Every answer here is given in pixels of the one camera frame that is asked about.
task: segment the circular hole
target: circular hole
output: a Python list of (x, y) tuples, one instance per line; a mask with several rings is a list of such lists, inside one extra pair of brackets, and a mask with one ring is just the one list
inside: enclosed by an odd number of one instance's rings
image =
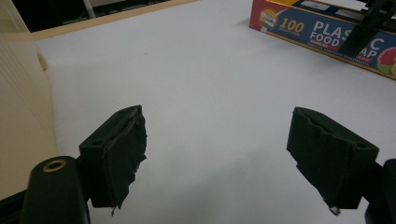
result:
[(357, 145), (358, 145), (358, 147), (360, 147), (360, 148), (366, 148), (366, 145), (364, 145), (363, 143), (358, 143)]
[(65, 165), (66, 161), (64, 160), (51, 161), (44, 166), (43, 171), (47, 173), (54, 172), (62, 169)]
[(102, 144), (102, 141), (93, 141), (93, 142), (92, 142), (92, 145), (95, 146), (95, 147), (96, 147), (96, 146), (99, 146), (99, 145), (101, 145), (101, 144)]

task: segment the wooden edge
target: wooden edge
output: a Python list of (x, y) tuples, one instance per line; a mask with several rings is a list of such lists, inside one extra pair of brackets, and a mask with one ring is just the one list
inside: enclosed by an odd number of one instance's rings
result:
[(24, 42), (24, 41), (34, 41), (32, 34), (30, 32), (20, 32), (20, 33), (3, 33), (0, 34), (6, 41), (9, 42)]
[(33, 39), (40, 40), (40, 39), (50, 38), (50, 37), (53, 37), (56, 35), (64, 35), (64, 34), (75, 32), (75, 31), (82, 30), (85, 28), (109, 23), (112, 21), (119, 21), (119, 20), (123, 20), (126, 18), (146, 14), (146, 13), (161, 10), (164, 8), (176, 7), (176, 6), (188, 4), (191, 2), (195, 2), (195, 1), (198, 1), (198, 0), (171, 0), (171, 1), (167, 1), (167, 2), (153, 4), (153, 5), (146, 6), (146, 7), (139, 7), (139, 8), (135, 8), (135, 9), (127, 10), (127, 11), (118, 12), (118, 13), (115, 13), (112, 15), (99, 17), (99, 18), (95, 18), (92, 20), (79, 21), (79, 22), (63, 25), (60, 27), (51, 28), (48, 30), (34, 32), (34, 33), (32, 33), (32, 36), (33, 36)]

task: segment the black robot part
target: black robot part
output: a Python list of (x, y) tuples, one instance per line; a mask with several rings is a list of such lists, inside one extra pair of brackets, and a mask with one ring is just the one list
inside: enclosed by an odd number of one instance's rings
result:
[(356, 57), (396, 13), (396, 0), (359, 0), (368, 7), (364, 18), (353, 28), (339, 52)]
[(147, 145), (140, 105), (120, 110), (80, 146), (84, 188), (94, 207), (121, 207)]
[(367, 224), (396, 224), (396, 160), (375, 162), (378, 147), (325, 115), (295, 107), (287, 150), (331, 211), (370, 205)]
[(287, 149), (329, 207), (350, 209), (361, 201), (358, 180), (379, 150), (334, 120), (301, 107), (294, 109)]
[(0, 223), (88, 224), (89, 199), (94, 207), (120, 208), (146, 145), (142, 107), (118, 111), (80, 145), (77, 159), (39, 163), (27, 190), (0, 201)]

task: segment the white table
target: white table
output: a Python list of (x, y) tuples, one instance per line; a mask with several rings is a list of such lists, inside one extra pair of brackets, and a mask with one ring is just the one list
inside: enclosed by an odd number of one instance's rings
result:
[[(341, 0), (344, 6), (361, 3)], [(61, 155), (142, 105), (148, 159), (121, 210), (92, 223), (364, 223), (328, 211), (286, 150), (295, 106), (396, 158), (396, 81), (248, 28), (251, 1), (201, 0), (38, 42)]]

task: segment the box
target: box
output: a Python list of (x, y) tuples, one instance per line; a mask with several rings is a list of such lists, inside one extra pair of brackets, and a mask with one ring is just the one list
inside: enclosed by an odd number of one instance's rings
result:
[(312, 0), (253, 0), (249, 26), (396, 79), (394, 21), (385, 24), (358, 56), (350, 57), (339, 52), (341, 45), (363, 17), (364, 14), (357, 10)]

